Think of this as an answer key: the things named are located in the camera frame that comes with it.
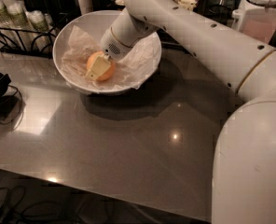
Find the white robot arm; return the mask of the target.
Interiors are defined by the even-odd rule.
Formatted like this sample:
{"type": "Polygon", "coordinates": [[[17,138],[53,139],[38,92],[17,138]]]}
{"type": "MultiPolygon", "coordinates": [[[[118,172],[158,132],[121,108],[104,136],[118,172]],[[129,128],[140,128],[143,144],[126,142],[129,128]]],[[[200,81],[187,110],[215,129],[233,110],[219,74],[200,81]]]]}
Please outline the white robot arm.
{"type": "Polygon", "coordinates": [[[173,0],[124,0],[101,39],[120,60],[139,39],[164,30],[243,100],[214,153],[212,224],[276,224],[276,48],[173,0]]]}

